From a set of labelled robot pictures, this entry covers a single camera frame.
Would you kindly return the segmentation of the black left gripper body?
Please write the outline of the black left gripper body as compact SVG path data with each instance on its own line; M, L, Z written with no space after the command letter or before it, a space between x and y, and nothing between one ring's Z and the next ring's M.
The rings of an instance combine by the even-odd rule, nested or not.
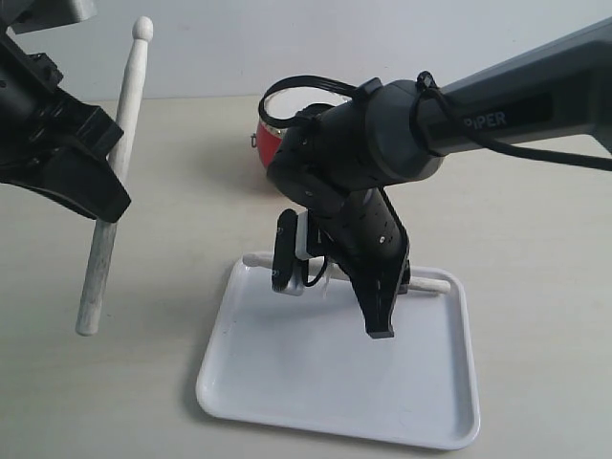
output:
M44 53L28 55L1 34L1 181L28 182L28 149L69 145L56 134L63 74Z

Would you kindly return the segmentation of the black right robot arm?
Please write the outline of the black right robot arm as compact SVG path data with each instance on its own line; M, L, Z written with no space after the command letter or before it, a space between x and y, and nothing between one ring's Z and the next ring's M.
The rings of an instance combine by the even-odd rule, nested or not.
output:
M354 86L290 76L271 94L309 87L344 97L287 119L258 110L284 135L268 179L302 213L277 221L272 287L300 295L317 284L309 262L335 264L352 285L366 334L394 334L396 297L411 277L409 239L386 188L431 177L452 153L479 148L506 156L607 171L611 161L531 148L586 134L611 144L611 23L602 20L447 86L430 72L413 80Z

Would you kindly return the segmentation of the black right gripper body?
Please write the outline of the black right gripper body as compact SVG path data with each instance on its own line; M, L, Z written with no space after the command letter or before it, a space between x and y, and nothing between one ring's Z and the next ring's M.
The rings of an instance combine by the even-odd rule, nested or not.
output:
M325 235L326 253L346 275L363 284L396 287L404 271L405 230L381 189L353 191L336 212L311 209Z

